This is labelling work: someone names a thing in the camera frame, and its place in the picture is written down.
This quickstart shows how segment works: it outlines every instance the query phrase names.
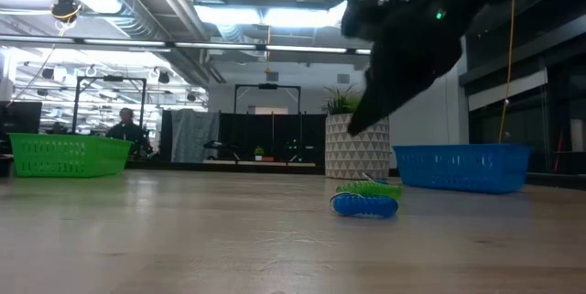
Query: potted plant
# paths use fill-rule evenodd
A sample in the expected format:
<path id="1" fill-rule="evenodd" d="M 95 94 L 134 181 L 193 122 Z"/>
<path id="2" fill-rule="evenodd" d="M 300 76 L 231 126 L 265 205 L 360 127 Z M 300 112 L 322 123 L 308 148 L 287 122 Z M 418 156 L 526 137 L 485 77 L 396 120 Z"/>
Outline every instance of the potted plant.
<path id="1" fill-rule="evenodd" d="M 265 154 L 265 150 L 262 147 L 255 148 L 255 160 L 256 161 L 263 161 L 264 154 Z"/>
<path id="2" fill-rule="evenodd" d="M 376 179 L 386 178 L 390 154 L 388 119 L 352 137 L 347 128 L 361 95 L 353 87 L 326 89 L 330 93 L 326 103 L 326 176 L 359 180 L 366 172 Z"/>

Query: plant pot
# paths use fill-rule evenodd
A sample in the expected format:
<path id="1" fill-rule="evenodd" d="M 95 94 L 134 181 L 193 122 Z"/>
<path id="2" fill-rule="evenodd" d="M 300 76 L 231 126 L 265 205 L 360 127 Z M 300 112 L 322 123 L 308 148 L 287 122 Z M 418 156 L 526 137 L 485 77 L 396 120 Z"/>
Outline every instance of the plant pot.
<path id="1" fill-rule="evenodd" d="M 375 179 L 385 179 L 390 155 L 388 119 L 352 137 L 347 133 L 351 118 L 351 114 L 338 114 L 326 119 L 326 176 L 360 180 L 367 172 Z"/>

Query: plastic basket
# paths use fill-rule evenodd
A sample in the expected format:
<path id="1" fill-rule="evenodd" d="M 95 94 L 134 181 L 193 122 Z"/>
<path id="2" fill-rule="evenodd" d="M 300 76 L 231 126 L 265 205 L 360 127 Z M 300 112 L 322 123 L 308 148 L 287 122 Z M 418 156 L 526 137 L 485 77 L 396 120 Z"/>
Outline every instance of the plastic basket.
<path id="1" fill-rule="evenodd" d="M 16 174 L 87 178 L 120 173 L 131 142 L 98 136 L 10 134 Z"/>
<path id="2" fill-rule="evenodd" d="M 525 184 L 531 148 L 521 145 L 394 147 L 401 180 L 423 188 L 508 193 Z"/>

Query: man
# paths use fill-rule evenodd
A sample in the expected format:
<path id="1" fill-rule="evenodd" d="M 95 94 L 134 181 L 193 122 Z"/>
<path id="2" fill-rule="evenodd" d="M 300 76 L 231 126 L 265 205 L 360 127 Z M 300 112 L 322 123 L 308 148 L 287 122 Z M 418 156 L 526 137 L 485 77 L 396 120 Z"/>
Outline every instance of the man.
<path id="1" fill-rule="evenodd" d="M 123 139 L 140 145 L 144 140 L 143 130 L 132 121 L 134 116 L 134 112 L 129 108 L 120 110 L 120 124 L 110 128 L 106 137 Z"/>

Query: green basket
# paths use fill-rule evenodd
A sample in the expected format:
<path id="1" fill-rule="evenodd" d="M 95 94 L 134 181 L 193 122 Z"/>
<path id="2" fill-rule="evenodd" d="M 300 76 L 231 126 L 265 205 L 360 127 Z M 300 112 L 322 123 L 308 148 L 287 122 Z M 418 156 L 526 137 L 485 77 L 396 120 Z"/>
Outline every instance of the green basket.
<path id="1" fill-rule="evenodd" d="M 125 168 L 132 142 L 99 136 L 10 134 L 21 177 L 88 178 Z"/>

